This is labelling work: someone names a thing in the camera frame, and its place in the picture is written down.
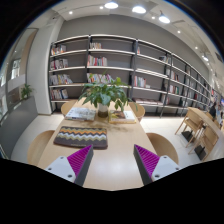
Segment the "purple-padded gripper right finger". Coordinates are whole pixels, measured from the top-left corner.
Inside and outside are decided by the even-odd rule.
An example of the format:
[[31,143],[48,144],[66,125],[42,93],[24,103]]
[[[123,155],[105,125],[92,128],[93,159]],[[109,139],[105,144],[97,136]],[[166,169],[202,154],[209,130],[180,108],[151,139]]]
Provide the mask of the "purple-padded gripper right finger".
[[181,169],[169,156],[158,156],[139,145],[134,145],[133,154],[144,185]]

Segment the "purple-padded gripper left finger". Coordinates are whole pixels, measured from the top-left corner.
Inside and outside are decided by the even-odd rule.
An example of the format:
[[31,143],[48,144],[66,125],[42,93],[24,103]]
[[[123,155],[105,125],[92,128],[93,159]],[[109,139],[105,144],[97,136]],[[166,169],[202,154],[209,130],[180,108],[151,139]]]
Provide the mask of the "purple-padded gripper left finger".
[[79,186],[84,184],[93,157],[93,146],[89,145],[68,157],[59,156],[46,171]]

